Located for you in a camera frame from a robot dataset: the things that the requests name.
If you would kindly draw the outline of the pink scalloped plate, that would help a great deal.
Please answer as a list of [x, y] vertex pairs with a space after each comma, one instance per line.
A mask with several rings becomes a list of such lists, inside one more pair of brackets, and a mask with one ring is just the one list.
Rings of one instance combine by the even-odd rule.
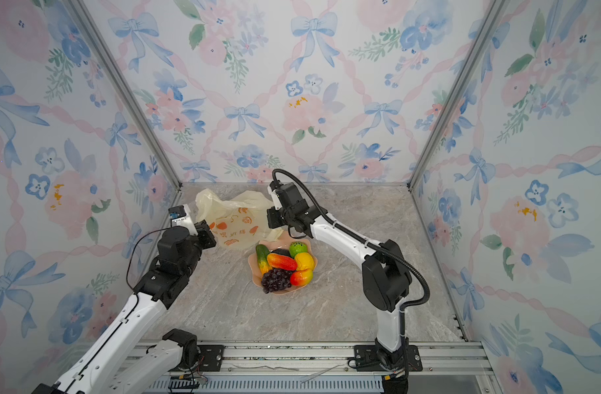
[[288, 234], [259, 242], [249, 256], [252, 281], [265, 294], [285, 295], [309, 285], [317, 265], [310, 241]]

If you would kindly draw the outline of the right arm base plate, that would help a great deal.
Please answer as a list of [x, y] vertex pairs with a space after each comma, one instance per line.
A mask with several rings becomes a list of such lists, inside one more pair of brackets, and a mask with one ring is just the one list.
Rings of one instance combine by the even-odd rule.
[[407, 373], [423, 370], [419, 349], [415, 345], [406, 344], [394, 352], [387, 351], [378, 344], [356, 345], [353, 346], [353, 351], [350, 367], [358, 372], [395, 374], [402, 370]]

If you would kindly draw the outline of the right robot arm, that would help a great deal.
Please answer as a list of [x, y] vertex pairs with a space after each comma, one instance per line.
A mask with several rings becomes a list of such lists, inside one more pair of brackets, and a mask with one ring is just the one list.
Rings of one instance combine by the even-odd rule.
[[272, 207], [267, 210], [267, 221], [270, 228], [293, 228], [321, 241], [359, 267], [364, 295], [377, 311], [375, 352], [379, 365], [386, 371], [408, 369], [405, 310], [426, 304], [431, 290], [423, 275], [405, 261], [399, 245], [392, 240], [369, 239], [316, 207], [301, 213]]

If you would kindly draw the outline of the yellow plastic bag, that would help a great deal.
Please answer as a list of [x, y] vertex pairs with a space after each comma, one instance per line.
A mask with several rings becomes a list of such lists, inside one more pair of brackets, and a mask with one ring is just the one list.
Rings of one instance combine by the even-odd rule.
[[267, 210], [273, 203], [263, 193], [245, 191], [231, 200], [222, 200], [212, 190], [200, 191], [195, 198], [197, 221], [205, 220], [218, 245], [233, 251], [245, 251], [261, 241], [275, 241], [283, 233], [271, 229]]

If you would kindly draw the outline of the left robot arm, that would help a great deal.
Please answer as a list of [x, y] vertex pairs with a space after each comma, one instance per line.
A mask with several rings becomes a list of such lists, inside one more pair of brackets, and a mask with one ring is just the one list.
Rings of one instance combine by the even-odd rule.
[[203, 251], [216, 246], [210, 226], [184, 219], [162, 234], [158, 255], [125, 307], [90, 349], [55, 383], [36, 393], [142, 393], [172, 369], [192, 372], [203, 359], [197, 337], [174, 328], [131, 366], [122, 365], [190, 282]]

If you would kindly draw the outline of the green custard apple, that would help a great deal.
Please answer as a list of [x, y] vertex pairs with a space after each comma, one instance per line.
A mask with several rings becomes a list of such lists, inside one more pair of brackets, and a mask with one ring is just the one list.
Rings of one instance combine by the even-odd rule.
[[290, 253], [290, 257], [292, 257], [292, 259], [295, 259], [295, 256], [297, 256], [298, 254], [308, 253], [309, 248], [307, 244], [300, 241], [295, 241], [290, 243], [288, 251]]

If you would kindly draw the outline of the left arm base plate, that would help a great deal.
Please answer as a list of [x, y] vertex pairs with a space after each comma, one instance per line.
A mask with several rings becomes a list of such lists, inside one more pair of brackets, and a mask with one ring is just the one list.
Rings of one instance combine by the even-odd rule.
[[224, 351], [223, 345], [185, 346], [178, 368], [188, 372], [220, 372]]

